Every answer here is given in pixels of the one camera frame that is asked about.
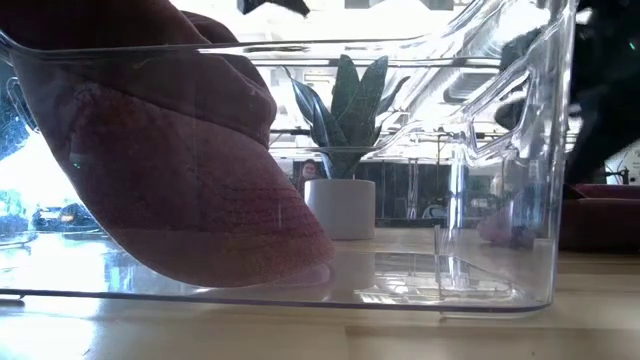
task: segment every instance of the parked car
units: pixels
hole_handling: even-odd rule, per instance
[[[32,218],[38,231],[85,232],[99,230],[100,225],[82,204],[74,203],[65,207],[39,208]]]
[[[58,231],[60,227],[60,206],[40,207],[31,217],[31,224],[37,231]]]
[[[70,204],[60,210],[60,231],[84,232],[99,230],[100,225],[82,204]]]

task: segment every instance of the maroon cap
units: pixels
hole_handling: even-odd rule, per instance
[[[38,49],[236,42],[165,0],[9,3],[0,27]],[[211,287],[275,281],[331,259],[331,241],[268,152],[276,104],[248,59],[96,54],[45,61],[14,50],[11,59],[56,160],[127,252]]]

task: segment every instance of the plastic bin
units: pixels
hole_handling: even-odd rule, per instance
[[[428,34],[382,40],[39,51],[3,35],[0,294],[542,309],[553,300],[574,22],[573,1],[477,0]],[[386,65],[365,74],[376,61]],[[339,66],[371,87],[333,99],[348,89]],[[296,95],[309,88],[326,110]],[[517,99],[525,105],[506,105]],[[340,100],[342,115],[364,120],[331,120]],[[368,131],[370,143],[318,139],[320,126],[350,140]],[[314,198],[308,159],[311,181],[373,190]],[[372,216],[372,238],[329,236]]]

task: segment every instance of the snake plant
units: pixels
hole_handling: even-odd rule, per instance
[[[389,109],[409,79],[402,78],[383,98],[388,66],[388,57],[383,56],[369,65],[359,79],[351,58],[342,55],[331,110],[310,86],[293,79],[285,69],[293,84],[300,112],[311,127],[311,139],[321,148],[330,179],[352,179],[360,159],[369,152],[366,148],[378,140],[381,126],[376,128],[376,117]]]

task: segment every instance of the white pot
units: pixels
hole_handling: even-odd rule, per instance
[[[304,199],[331,239],[365,240],[375,236],[375,183],[310,180],[305,183]]]

